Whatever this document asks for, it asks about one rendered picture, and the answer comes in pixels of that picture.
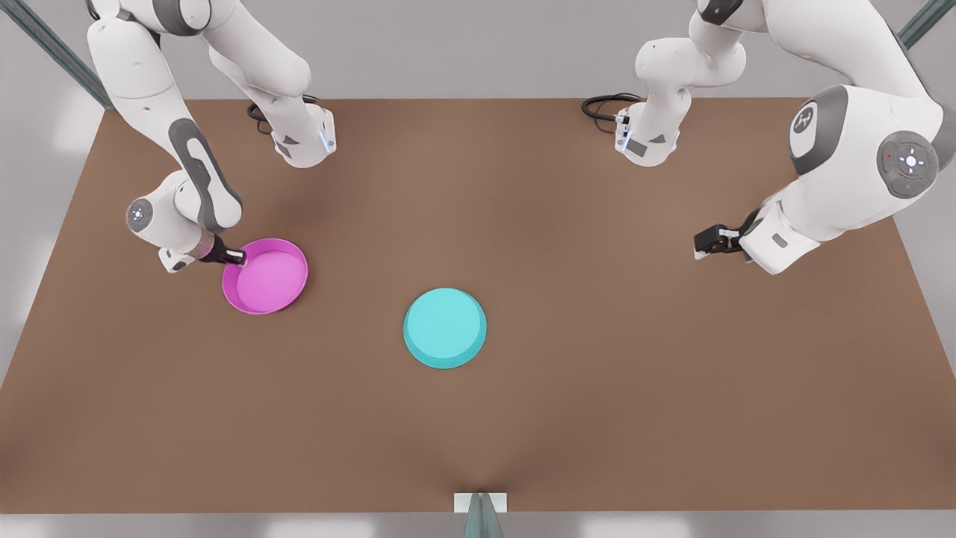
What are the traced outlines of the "pink plate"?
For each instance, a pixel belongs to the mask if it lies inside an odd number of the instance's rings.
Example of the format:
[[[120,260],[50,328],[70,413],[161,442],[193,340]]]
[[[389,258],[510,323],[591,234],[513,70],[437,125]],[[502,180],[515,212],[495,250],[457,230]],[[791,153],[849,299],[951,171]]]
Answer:
[[[226,265],[222,276],[226,302],[236,310],[266,315],[283,310],[300,296],[308,280],[308,260],[297,245],[262,238],[243,251],[246,264]]]

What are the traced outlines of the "silver frame post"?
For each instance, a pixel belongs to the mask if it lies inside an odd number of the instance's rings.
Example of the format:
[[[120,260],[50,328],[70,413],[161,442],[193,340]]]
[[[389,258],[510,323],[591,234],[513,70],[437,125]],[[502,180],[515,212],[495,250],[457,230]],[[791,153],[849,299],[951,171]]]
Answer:
[[[457,492],[455,513],[465,513],[463,538],[505,538],[500,512],[508,511],[505,492]]]
[[[909,50],[915,46],[950,10],[956,0],[926,0],[910,20],[898,31],[902,45]]]
[[[54,62],[78,82],[105,110],[113,110],[98,75],[29,7],[24,0],[0,0],[6,13]]]

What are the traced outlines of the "blue plate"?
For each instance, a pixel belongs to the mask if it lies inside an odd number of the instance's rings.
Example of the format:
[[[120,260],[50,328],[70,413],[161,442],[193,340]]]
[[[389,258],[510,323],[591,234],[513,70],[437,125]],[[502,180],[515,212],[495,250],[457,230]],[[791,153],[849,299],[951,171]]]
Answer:
[[[473,359],[487,338],[487,315],[475,297],[457,288],[426,291],[403,320],[407,350],[420,364],[451,370]]]

